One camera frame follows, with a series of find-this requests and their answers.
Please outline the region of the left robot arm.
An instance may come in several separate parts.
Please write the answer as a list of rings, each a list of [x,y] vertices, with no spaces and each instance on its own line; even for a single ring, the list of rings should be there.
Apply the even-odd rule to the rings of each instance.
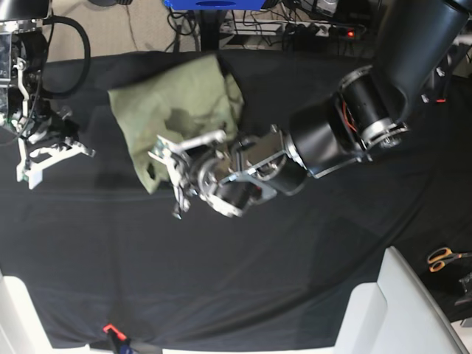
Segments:
[[[293,116],[286,130],[229,141],[222,130],[175,143],[159,136],[150,157],[169,173],[180,218],[198,196],[226,217],[398,145],[417,100],[471,17],[469,1],[394,1],[371,64],[344,76],[326,100]]]

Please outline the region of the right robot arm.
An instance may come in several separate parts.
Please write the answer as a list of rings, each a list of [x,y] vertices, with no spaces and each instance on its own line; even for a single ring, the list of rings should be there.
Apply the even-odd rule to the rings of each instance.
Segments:
[[[44,88],[44,69],[52,39],[43,28],[72,27],[83,44],[83,69],[77,82],[62,92]],[[70,111],[56,111],[53,100],[66,99],[85,83],[91,67],[91,45],[84,28],[75,20],[55,15],[50,1],[1,2],[1,129],[16,143],[20,161],[16,179],[30,189],[42,181],[49,167],[95,151],[80,142],[79,126]]]

